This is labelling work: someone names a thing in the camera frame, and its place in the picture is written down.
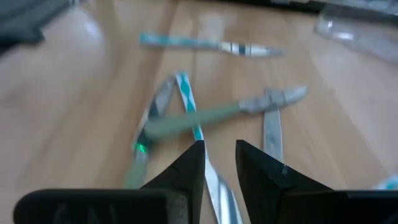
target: metal tool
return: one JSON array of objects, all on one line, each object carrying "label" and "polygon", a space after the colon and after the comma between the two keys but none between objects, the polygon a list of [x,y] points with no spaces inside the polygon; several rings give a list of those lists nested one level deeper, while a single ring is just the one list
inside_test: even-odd
[{"label": "metal tool", "polygon": [[164,116],[167,106],[169,105],[169,99],[172,95],[174,83],[174,77],[166,78],[140,120],[136,135],[133,137],[133,141],[131,143],[134,161],[129,168],[125,188],[138,189],[144,182],[148,152],[150,151],[154,141],[147,137],[143,128],[148,120]]},{"label": "metal tool", "polygon": [[[196,104],[187,73],[177,72],[176,79],[186,112],[196,111]],[[194,126],[192,131],[195,140],[204,140],[200,125]],[[240,224],[242,223],[242,218],[234,193],[212,166],[207,149],[205,150],[205,177],[217,222],[218,224]]]},{"label": "metal tool", "polygon": [[[269,96],[269,98],[275,98],[281,94],[282,92],[280,90],[266,88],[266,96]],[[276,108],[272,111],[266,111],[264,113],[264,123],[262,128],[262,133],[264,135],[262,150],[268,155],[272,156],[274,159],[277,159],[279,162],[283,163],[284,152],[282,145],[282,125],[280,124],[279,108]]]},{"label": "metal tool", "polygon": [[240,112],[258,113],[274,111],[301,100],[307,93],[307,87],[301,86],[271,95],[257,96],[217,108],[200,110],[184,115],[148,120],[144,131],[149,138],[157,139],[169,134],[176,134],[198,124],[214,123]]},{"label": "metal tool", "polygon": [[167,35],[141,34],[140,43],[163,47],[191,47],[196,49],[215,49],[234,55],[250,57],[280,57],[283,51],[275,47],[265,47],[258,44],[238,44],[233,42],[215,42],[212,40],[197,40],[186,37],[170,37]]}]

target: pointed metal tip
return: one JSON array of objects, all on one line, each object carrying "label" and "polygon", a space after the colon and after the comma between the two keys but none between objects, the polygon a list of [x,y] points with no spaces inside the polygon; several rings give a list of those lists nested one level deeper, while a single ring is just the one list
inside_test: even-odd
[{"label": "pointed metal tip", "polygon": [[285,90],[285,99],[287,104],[292,104],[300,101],[307,94],[308,88],[306,86],[300,86]]}]

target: green light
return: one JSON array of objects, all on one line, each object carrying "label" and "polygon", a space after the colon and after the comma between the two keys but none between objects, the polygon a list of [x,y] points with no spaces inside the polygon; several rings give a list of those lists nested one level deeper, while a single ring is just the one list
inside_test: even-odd
[{"label": "green light", "polygon": [[142,153],[147,153],[147,148],[143,144],[136,144],[136,149]]}]

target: wood grain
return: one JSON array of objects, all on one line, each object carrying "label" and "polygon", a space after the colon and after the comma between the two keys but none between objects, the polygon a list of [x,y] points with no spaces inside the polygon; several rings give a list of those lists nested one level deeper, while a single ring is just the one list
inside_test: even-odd
[{"label": "wood grain", "polygon": [[[316,17],[200,1],[87,1],[45,28],[46,41],[0,58],[0,219],[23,194],[48,187],[119,188],[144,107],[162,80],[190,74],[198,108],[261,95],[265,86],[308,85],[281,111],[285,162],[334,189],[366,189],[398,169],[397,68],[322,39]],[[139,45],[140,32],[283,48],[282,58]],[[177,88],[168,114],[183,113]],[[249,223],[234,160],[235,140],[262,146],[262,116],[203,128],[210,159]],[[193,142],[164,139],[146,181]],[[207,192],[202,223],[215,223]]]}]

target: green handle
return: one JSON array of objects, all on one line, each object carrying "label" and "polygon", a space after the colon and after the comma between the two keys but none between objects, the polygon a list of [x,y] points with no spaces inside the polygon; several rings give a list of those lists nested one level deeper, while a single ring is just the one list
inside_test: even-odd
[{"label": "green handle", "polygon": [[127,173],[124,188],[139,189],[144,184],[144,177],[147,170],[148,155],[135,149],[134,161],[132,161]]},{"label": "green handle", "polygon": [[185,115],[148,121],[144,127],[144,131],[148,138],[157,139],[169,134],[180,133],[199,124],[217,122],[240,111],[239,103],[232,103],[219,108],[200,110],[197,112],[192,111]]}]

